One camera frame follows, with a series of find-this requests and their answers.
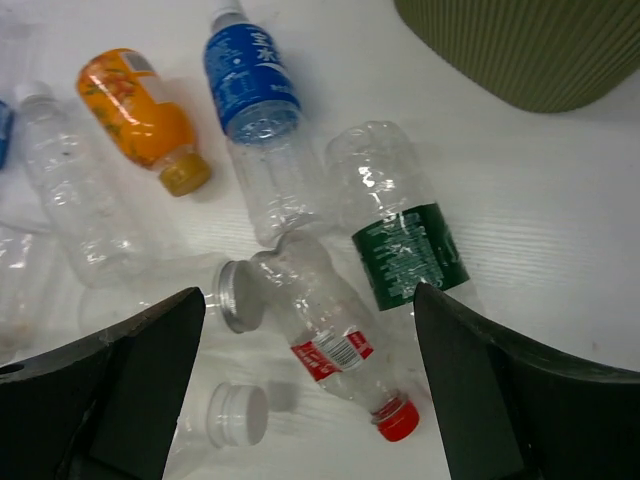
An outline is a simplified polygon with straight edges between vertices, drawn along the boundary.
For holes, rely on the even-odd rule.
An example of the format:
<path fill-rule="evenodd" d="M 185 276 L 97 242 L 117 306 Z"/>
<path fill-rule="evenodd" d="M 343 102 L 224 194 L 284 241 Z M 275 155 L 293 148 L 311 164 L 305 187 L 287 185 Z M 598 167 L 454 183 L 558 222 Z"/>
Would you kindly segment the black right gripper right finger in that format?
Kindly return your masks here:
<path fill-rule="evenodd" d="M 451 478 L 638 478 L 637 372 L 551 348 L 425 283 L 413 305 Z"/>

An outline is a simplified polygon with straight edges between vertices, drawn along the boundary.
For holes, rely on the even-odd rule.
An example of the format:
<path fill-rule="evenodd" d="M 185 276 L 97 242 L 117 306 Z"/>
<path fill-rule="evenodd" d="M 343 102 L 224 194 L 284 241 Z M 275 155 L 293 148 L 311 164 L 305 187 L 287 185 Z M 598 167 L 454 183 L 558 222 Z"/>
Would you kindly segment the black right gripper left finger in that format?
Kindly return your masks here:
<path fill-rule="evenodd" d="M 204 296 L 189 287 L 3 366 L 2 478 L 161 478 L 204 317 Z"/>

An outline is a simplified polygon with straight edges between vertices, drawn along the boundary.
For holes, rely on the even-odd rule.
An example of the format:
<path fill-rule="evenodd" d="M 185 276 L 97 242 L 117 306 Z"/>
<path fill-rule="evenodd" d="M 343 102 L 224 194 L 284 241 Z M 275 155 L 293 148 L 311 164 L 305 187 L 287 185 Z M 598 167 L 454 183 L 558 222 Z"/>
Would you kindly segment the large clear bottle white cap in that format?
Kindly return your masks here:
<path fill-rule="evenodd" d="M 63 295 L 67 271 L 66 256 L 52 234 L 2 226 L 2 363 L 53 335 L 54 304 Z M 260 326 L 264 305 L 246 298 L 251 282 L 242 262 L 211 254 L 164 261 L 144 274 L 82 292 L 76 317 L 85 334 L 139 313 L 182 287 L 197 286 L 204 295 L 200 351 L 169 449 L 166 479 L 183 479 L 215 451 L 253 446 L 264 437 L 269 411 L 265 391 L 232 382 L 230 362 L 210 352 L 225 345 L 228 331 Z"/>

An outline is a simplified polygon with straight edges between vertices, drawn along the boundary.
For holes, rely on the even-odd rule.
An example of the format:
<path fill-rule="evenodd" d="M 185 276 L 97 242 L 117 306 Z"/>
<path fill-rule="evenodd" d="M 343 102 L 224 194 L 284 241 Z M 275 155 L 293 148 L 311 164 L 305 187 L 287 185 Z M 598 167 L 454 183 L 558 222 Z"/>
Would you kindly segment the red label clear bottle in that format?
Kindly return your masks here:
<path fill-rule="evenodd" d="M 413 433 L 420 414 L 397 380 L 389 342 L 325 247 L 304 231 L 289 231 L 250 265 L 290 350 L 315 383 L 366 410 L 387 441 Z"/>

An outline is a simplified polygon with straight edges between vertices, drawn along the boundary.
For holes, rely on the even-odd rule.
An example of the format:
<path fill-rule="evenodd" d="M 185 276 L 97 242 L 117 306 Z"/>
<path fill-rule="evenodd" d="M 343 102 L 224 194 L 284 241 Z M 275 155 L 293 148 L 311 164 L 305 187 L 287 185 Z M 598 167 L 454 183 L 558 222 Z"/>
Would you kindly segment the green label clear bottle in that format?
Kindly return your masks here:
<path fill-rule="evenodd" d="M 434 189 L 397 124 L 368 121 L 343 131 L 327 145 L 325 165 L 380 311 L 410 314 L 420 283 L 482 311 Z"/>

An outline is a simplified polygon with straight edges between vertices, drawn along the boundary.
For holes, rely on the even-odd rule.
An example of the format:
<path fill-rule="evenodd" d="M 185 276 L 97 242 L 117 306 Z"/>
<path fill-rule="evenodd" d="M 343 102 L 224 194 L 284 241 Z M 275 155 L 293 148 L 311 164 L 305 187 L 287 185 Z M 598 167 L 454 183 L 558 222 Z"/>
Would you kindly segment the orange juice bottle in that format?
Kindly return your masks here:
<path fill-rule="evenodd" d="M 210 180 L 193 123 L 141 53 L 118 48 L 92 58 L 78 73 L 76 91 L 121 153 L 155 173 L 172 196 Z"/>

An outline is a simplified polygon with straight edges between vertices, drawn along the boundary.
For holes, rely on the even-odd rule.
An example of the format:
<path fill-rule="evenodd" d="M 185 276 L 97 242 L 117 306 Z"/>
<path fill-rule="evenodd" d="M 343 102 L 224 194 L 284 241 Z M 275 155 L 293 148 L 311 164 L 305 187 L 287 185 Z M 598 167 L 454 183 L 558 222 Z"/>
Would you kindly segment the small blue label bottle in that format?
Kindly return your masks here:
<path fill-rule="evenodd" d="M 4 167 L 9 155 L 13 124 L 13 109 L 4 101 L 0 101 L 0 168 Z"/>

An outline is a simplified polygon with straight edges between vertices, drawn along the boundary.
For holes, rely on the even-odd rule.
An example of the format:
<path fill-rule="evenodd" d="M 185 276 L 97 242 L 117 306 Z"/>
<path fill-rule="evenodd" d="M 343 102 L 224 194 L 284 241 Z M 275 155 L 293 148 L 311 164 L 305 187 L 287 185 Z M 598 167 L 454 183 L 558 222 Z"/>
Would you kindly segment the blue label plastic bottle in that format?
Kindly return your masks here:
<path fill-rule="evenodd" d="M 240 2 L 218 1 L 203 64 L 257 242 L 319 223 L 323 171 L 273 37 Z"/>

